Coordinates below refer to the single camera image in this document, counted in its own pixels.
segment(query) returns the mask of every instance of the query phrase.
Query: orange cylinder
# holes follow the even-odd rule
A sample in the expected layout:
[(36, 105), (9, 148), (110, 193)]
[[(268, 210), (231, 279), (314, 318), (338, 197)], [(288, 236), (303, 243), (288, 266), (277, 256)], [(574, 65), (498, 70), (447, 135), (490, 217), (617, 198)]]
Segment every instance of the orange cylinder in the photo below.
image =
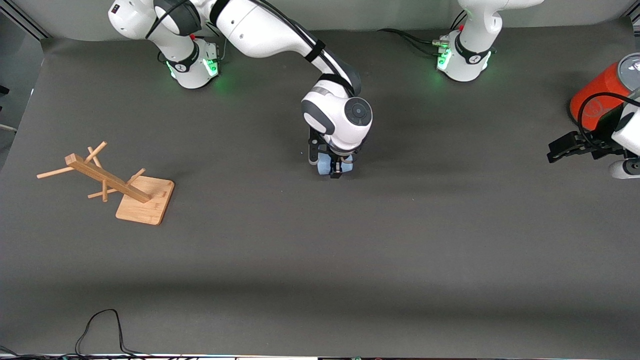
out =
[[(592, 82), (580, 90), (580, 92), (571, 99), (571, 115), (576, 123), (578, 121), (578, 112), (580, 111), (580, 107), (589, 96), (598, 92), (613, 92), (624, 96), (631, 94), (633, 89), (629, 89), (625, 86), (618, 75), (619, 67), (622, 63), (623, 62), (620, 61), (619, 63), (611, 64), (610, 67), (607, 67), (606, 70), (604, 70), (597, 78), (592, 80)], [(595, 99), (590, 100), (582, 114), (582, 125), (585, 129), (594, 130), (602, 115), (613, 110), (622, 104), (622, 102), (622, 100), (606, 96), (596, 97)]]

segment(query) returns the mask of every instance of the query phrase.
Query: black band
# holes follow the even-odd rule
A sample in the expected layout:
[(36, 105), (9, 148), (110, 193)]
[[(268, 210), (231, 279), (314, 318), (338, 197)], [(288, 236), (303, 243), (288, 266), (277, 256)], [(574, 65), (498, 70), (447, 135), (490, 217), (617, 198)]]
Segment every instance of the black band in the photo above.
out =
[(211, 22), (211, 24), (214, 24), (216, 27), (218, 27), (218, 17), (220, 16), (222, 10), (225, 9), (225, 6), (229, 4), (229, 1), (231, 0), (217, 0), (216, 3), (213, 4), (211, 13), (209, 13), (209, 21)]
[(320, 80), (327, 80), (327, 81), (331, 81), (332, 83), (336, 83), (338, 85), (342, 85), (342, 87), (344, 87), (347, 90), (347, 93), (349, 93), (349, 96), (354, 96), (354, 94), (355, 94), (355, 91), (353, 90), (353, 86), (351, 86), (351, 84), (349, 84), (349, 81), (346, 81), (340, 75), (322, 74), (322, 76), (320, 76), (318, 81), (320, 81)]
[(489, 54), (489, 52), (491, 51), (491, 48), (489, 48), (481, 53), (474, 53), (473, 51), (466, 49), (464, 46), (462, 46), (462, 42), (460, 41), (460, 34), (456, 36), (455, 44), (456, 50), (460, 55), (462, 55), (462, 57), (467, 61), (467, 64), (469, 65), (480, 63), (480, 61), (482, 61), (482, 59), (484, 59), (484, 57), (487, 56), (487, 54)]
[(322, 42), (322, 40), (318, 40), (314, 45), (314, 48), (311, 49), (311, 52), (305, 56), (305, 60), (309, 62), (314, 61), (318, 57), (318, 55), (320, 55), (322, 50), (324, 50), (324, 47), (325, 47), (324, 42)]
[(200, 48), (196, 42), (193, 42), (193, 51), (188, 58), (182, 61), (171, 61), (167, 60), (169, 65), (173, 67), (177, 72), (188, 72), (191, 66), (198, 60), (198, 55), (200, 54)]

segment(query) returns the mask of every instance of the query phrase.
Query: cable connector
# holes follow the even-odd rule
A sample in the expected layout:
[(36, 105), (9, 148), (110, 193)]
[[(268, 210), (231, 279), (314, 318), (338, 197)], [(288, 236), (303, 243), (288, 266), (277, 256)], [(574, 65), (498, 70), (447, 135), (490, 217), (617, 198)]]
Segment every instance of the cable connector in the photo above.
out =
[(436, 47), (441, 47), (443, 49), (448, 49), (449, 48), (449, 41), (448, 40), (434, 40), (431, 42), (431, 45), (436, 46)]

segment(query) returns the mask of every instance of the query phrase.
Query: container lid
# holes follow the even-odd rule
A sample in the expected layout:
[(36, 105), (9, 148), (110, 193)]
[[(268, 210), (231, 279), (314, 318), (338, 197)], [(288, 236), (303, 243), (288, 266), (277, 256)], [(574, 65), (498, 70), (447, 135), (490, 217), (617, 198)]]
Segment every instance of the container lid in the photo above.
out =
[(629, 54), (620, 60), (618, 79), (630, 91), (640, 88), (640, 53)]

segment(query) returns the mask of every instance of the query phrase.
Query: table surface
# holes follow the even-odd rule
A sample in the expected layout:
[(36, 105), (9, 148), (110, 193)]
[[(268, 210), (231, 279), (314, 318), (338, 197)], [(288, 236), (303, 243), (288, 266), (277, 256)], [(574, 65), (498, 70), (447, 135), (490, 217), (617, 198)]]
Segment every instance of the table surface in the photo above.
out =
[[(307, 163), (318, 73), (296, 54), (230, 46), (185, 90), (150, 42), (45, 43), (0, 174), (0, 342), (68, 352), (114, 307), (144, 352), (637, 358), (638, 182), (545, 156), (568, 99), (633, 52), (629, 20), (506, 29), (473, 83), (394, 34), (318, 35), (375, 114), (337, 181)], [(36, 179), (103, 140), (116, 175), (176, 182), (160, 226), (117, 220), (81, 174)], [(118, 352), (113, 318), (83, 351)]]

